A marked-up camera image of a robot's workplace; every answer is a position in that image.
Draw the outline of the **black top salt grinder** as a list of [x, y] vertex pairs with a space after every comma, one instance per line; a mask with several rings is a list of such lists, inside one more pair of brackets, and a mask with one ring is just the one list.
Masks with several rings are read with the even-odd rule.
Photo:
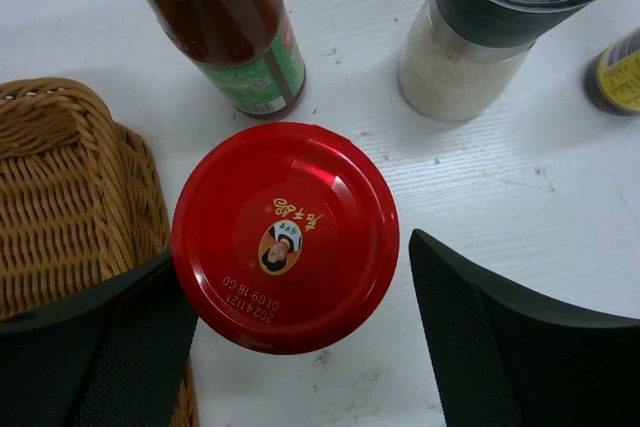
[[536, 41], [595, 0], [426, 0], [398, 64], [401, 93], [431, 119], [479, 116]]

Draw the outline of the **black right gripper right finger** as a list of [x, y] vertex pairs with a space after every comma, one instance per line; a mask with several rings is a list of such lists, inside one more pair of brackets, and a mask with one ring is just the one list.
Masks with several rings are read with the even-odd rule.
[[638, 425], [638, 320], [536, 292], [419, 229], [409, 257], [446, 425]]

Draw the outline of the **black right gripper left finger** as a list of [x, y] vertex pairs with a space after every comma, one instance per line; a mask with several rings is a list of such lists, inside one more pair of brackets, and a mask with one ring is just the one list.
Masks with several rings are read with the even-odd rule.
[[169, 252], [2, 321], [2, 425], [169, 425], [196, 322]]

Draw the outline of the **red lid chili sauce jar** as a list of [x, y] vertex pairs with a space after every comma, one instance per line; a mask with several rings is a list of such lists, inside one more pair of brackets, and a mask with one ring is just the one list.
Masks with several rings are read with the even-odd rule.
[[350, 335], [393, 279], [399, 219], [349, 139], [276, 122], [234, 134], [189, 176], [171, 251], [198, 316], [249, 350], [291, 355]]

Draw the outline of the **yellow cap green label bottle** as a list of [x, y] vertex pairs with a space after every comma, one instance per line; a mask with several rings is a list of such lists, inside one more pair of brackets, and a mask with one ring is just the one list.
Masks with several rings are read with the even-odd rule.
[[146, 0], [167, 37], [238, 111], [278, 118], [306, 66], [284, 0]]

